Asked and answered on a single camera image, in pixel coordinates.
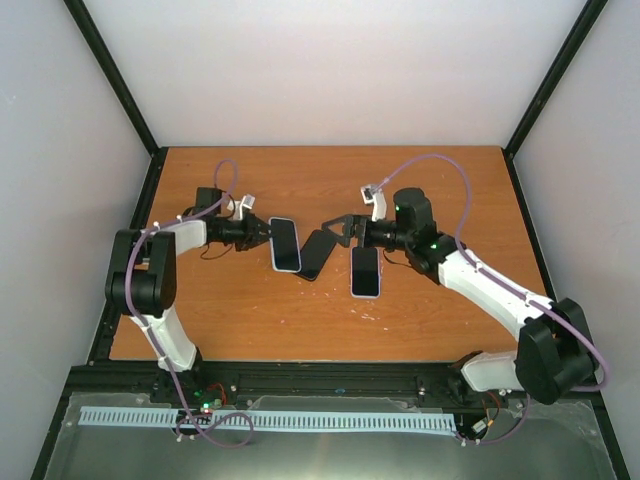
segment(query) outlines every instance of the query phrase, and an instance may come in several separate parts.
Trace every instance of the black metal frame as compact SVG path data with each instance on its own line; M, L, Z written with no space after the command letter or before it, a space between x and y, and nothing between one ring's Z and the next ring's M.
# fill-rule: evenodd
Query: black metal frame
M533 247L545 291L551 298L555 298L553 286L520 186L514 160L547 100L606 3L606 0L588 0L586 2L511 140L503 149L506 168ZM65 4L122 103L141 141L151 155L147 176L130 225L131 228L143 228L151 211L168 149L159 148L153 139L153 135L83 1L65 0ZM73 367L69 373L51 428L45 438L33 472L33 480L44 478L69 397L73 392L142 392L151 394L152 399L162 396L163 400L166 400L166 396L170 395L162 387L163 382L166 381L166 374L158 368L155 361L109 360L109 352L119 320L120 315L115 308L108 304L105 305L87 365ZM449 375L449 367L449 363L294 364L210 361L202 363L202 369L208 377L220 378L226 384L234 385L235 392L230 399L239 408L246 406L247 400L255 400L263 395L371 396L390 397L425 407L438 407L456 415L482 414L480 404L461 407L446 395L429 390L423 392L424 394L420 393L421 385L435 384L434 382ZM372 377L376 378L375 382L371 382ZM514 392L511 396L520 398L521 394ZM615 473L619 479L629 478L601 395L599 393L573 393L569 398L591 401Z

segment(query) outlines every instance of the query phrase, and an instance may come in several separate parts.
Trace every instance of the white smartphone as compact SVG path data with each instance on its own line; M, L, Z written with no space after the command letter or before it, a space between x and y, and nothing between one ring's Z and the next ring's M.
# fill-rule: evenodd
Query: white smartphone
M351 249L351 295L356 298L380 296L380 257L377 248Z
M298 232L290 218L269 219L271 265L276 272L297 273L302 268Z

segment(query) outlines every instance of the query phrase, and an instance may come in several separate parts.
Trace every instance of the black smartphone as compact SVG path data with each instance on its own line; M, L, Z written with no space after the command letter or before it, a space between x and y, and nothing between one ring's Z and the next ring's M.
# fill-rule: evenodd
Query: black smartphone
M300 271L300 247L296 224L289 218L269 219L271 237L271 265L276 272Z
M322 267L324 267L335 246L336 239L333 235L322 230L311 232L309 239L300 250L302 268L296 275L313 282L318 278Z
M356 298L380 296L380 258L377 248L351 249L351 295Z

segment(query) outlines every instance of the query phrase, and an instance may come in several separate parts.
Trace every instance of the white cable tray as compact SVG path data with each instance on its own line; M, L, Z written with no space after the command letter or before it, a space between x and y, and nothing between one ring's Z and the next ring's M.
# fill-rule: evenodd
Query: white cable tray
M175 428L178 409L82 407L78 425L110 427ZM236 410L218 410L212 418L199 419L206 428ZM350 413L350 412L279 412L244 411L258 432L395 432L453 435L455 423L449 413ZM181 428L194 428L190 423ZM244 419L232 417L216 427L220 430L249 430Z

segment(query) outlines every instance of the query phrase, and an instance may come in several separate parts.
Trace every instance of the white bracket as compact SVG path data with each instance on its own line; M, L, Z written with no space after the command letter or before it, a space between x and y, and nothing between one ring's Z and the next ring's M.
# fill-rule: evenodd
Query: white bracket
M360 193L362 194L362 200L364 200L365 205L373 205L371 220L377 222L387 217L387 201L384 198L382 189L378 189L375 193L372 193L374 187L375 185L373 184L360 187Z
M231 217L233 220L242 220L244 219L244 214L253 208L253 204L255 203L255 201L256 197L247 194L242 197L242 200L240 201L230 200L229 204L227 205L227 210L233 212L233 217Z
M200 248L207 244L207 224L203 220L176 223L162 231L175 233L176 257L192 248Z
M516 375L516 352L481 353L462 366L462 375L476 392L523 390Z
M149 340L148 330L153 330L154 337L160 346L162 346L169 360L171 360L171 365L173 365L176 372L190 370L196 358L196 346L189 340L189 337L187 337L187 334L184 332L178 314L176 313L175 304L165 310L160 318L156 318L153 315L143 315L143 317L149 324L148 327L142 325L142 322L136 317L131 317L131 320L142 329L147 340ZM155 351L155 346L151 341L149 341L149 343ZM158 366L163 370L169 370L165 362L165 357L160 357L159 355Z

